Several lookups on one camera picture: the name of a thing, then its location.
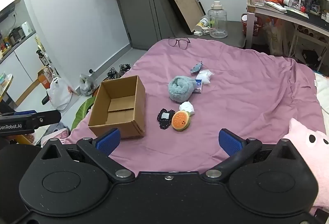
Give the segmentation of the white plastic bag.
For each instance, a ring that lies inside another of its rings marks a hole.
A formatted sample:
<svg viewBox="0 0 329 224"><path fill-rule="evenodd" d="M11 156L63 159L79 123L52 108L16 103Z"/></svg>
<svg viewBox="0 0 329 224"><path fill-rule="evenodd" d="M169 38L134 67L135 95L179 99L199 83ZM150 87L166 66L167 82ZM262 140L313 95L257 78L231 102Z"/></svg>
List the white plastic bag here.
<svg viewBox="0 0 329 224"><path fill-rule="evenodd" d="M51 105L59 111L64 110L71 101L73 93L64 79L55 77L47 89Z"/></svg>

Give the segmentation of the white tissue pack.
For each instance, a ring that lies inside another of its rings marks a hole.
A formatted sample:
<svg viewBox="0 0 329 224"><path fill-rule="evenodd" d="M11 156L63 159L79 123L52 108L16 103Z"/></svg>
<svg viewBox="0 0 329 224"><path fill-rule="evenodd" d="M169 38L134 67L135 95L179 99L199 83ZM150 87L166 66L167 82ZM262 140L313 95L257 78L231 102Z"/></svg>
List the white tissue pack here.
<svg viewBox="0 0 329 224"><path fill-rule="evenodd" d="M185 101L184 103L182 103L182 104L179 106L179 110L180 110L180 111L186 111L186 112L188 112L190 115L194 115L194 114L195 114L194 106L193 106L192 103L190 103L189 101Z"/></svg>

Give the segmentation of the clear bag of white stuffing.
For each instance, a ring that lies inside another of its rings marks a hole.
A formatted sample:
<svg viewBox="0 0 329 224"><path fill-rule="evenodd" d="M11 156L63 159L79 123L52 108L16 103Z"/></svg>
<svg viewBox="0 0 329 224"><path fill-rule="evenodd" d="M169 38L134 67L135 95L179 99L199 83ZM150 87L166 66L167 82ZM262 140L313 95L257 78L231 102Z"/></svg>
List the clear bag of white stuffing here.
<svg viewBox="0 0 329 224"><path fill-rule="evenodd" d="M214 75L210 70L200 70L196 76L196 80L201 80L203 85L209 85L211 76Z"/></svg>

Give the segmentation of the dark-framed eyeglasses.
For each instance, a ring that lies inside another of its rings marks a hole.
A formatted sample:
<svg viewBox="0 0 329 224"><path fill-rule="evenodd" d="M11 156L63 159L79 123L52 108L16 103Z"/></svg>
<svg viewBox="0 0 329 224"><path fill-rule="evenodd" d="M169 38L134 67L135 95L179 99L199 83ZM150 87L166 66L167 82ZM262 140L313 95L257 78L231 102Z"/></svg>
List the dark-framed eyeglasses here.
<svg viewBox="0 0 329 224"><path fill-rule="evenodd" d="M178 46L180 49L187 49L187 47L190 44L190 40L188 38L176 38L176 37L170 37L168 39L168 44L171 47Z"/></svg>

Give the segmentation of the fluffy blue plush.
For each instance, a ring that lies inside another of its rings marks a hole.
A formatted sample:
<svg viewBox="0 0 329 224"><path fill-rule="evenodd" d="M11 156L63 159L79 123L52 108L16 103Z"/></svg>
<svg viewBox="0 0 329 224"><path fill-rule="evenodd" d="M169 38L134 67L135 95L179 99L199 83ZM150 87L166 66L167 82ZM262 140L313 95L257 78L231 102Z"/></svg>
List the fluffy blue plush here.
<svg viewBox="0 0 329 224"><path fill-rule="evenodd" d="M177 103L188 101L197 83L193 78L187 76L176 76L168 84L169 98Z"/></svg>

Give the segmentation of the brown cardboard box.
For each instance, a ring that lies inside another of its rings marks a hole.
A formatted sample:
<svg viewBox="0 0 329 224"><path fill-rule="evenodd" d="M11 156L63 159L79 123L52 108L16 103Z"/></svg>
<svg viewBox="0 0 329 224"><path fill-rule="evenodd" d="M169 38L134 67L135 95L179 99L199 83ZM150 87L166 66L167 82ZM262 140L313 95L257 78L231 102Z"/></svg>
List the brown cardboard box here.
<svg viewBox="0 0 329 224"><path fill-rule="evenodd" d="M139 76L103 81L88 126L98 137L113 128L122 139L144 137L145 103L146 91Z"/></svg>

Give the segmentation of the grey plastic bag on floor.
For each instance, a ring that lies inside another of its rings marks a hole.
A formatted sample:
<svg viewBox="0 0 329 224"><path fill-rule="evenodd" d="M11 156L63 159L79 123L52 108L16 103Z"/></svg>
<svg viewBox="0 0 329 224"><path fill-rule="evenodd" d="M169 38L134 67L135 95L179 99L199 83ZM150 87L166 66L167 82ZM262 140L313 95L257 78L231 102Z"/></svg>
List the grey plastic bag on floor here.
<svg viewBox="0 0 329 224"><path fill-rule="evenodd" d="M90 96L96 89L95 81L90 76L84 74L80 74L79 87L83 96Z"/></svg>

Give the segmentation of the grey door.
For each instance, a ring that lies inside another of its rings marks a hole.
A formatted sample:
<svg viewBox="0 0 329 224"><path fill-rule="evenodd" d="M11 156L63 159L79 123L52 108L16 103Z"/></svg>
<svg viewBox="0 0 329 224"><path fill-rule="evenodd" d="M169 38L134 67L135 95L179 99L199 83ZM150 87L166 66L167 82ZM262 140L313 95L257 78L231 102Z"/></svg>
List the grey door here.
<svg viewBox="0 0 329 224"><path fill-rule="evenodd" d="M178 33L179 24L168 0L117 2L131 47L148 50L157 41Z"/></svg>

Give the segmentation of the pink bed sheet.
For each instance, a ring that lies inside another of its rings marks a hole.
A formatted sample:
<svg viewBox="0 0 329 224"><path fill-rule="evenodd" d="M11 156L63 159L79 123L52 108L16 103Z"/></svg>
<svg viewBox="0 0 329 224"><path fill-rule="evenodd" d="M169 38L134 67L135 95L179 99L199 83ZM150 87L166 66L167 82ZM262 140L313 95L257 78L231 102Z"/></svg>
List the pink bed sheet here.
<svg viewBox="0 0 329 224"><path fill-rule="evenodd" d="M202 62L212 72L210 84L191 97L195 113L189 127L163 130L162 109L177 110L168 83L188 76ZM128 71L146 90L146 131L142 138L123 139L111 158L134 173L203 172L226 159L218 142L226 128L242 138L275 144L296 119L313 131L324 131L316 97L315 74L291 58L239 49L219 41L191 39L186 49L168 40L154 44Z"/></svg>

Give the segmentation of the hamburger plush toy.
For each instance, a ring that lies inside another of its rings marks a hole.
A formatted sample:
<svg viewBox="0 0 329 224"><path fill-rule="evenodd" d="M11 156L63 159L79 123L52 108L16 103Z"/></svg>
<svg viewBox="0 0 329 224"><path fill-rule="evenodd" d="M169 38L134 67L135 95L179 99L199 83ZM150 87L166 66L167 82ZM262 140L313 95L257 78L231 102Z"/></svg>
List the hamburger plush toy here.
<svg viewBox="0 0 329 224"><path fill-rule="evenodd" d="M176 131L185 130L190 124L190 113L180 110L173 115L171 125Z"/></svg>

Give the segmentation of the blue tissue packet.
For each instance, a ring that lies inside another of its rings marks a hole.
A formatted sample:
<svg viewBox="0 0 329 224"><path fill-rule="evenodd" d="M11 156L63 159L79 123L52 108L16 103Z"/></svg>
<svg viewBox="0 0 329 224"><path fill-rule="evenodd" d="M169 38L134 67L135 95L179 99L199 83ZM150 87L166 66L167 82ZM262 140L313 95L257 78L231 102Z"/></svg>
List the blue tissue packet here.
<svg viewBox="0 0 329 224"><path fill-rule="evenodd" d="M196 87L195 87L193 93L202 93L202 80L195 79L195 82L196 82Z"/></svg>

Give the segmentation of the large clear plastic jar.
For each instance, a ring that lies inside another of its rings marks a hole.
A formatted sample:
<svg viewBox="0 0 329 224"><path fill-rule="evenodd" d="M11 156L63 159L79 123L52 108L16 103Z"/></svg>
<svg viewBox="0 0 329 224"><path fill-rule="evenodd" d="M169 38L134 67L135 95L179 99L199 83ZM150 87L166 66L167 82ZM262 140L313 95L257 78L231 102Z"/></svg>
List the large clear plastic jar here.
<svg viewBox="0 0 329 224"><path fill-rule="evenodd" d="M219 1L214 1L208 10L209 33L212 38L222 39L228 36L227 12Z"/></svg>

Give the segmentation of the small blue-grey knitted toy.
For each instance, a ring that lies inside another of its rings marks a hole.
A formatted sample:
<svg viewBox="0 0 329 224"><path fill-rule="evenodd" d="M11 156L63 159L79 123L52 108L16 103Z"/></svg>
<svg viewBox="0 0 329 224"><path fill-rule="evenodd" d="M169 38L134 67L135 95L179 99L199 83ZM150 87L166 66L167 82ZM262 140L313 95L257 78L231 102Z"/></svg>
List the small blue-grey knitted toy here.
<svg viewBox="0 0 329 224"><path fill-rule="evenodd" d="M193 68L190 69L191 74L198 74L203 67L202 61L197 63Z"/></svg>

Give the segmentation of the white supplement bottle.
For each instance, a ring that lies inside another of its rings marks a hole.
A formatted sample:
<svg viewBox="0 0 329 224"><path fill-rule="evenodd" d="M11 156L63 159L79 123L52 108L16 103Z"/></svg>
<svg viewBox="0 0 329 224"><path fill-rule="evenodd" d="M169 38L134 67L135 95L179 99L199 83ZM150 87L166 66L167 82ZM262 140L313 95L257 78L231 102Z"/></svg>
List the white supplement bottle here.
<svg viewBox="0 0 329 224"><path fill-rule="evenodd" d="M210 19L208 16L203 16L199 22L195 25L194 31L202 32L204 28L208 28Z"/></svg>

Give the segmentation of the black lace fabric piece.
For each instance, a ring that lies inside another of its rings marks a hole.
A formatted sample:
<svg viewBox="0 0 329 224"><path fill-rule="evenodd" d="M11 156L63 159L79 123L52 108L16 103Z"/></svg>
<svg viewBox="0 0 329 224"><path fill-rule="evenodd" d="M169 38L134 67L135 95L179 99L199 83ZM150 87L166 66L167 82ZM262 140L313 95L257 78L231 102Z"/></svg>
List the black lace fabric piece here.
<svg viewBox="0 0 329 224"><path fill-rule="evenodd" d="M171 125L174 114L174 110L167 111L165 108L159 112L157 121L159 122L161 129L165 130Z"/></svg>

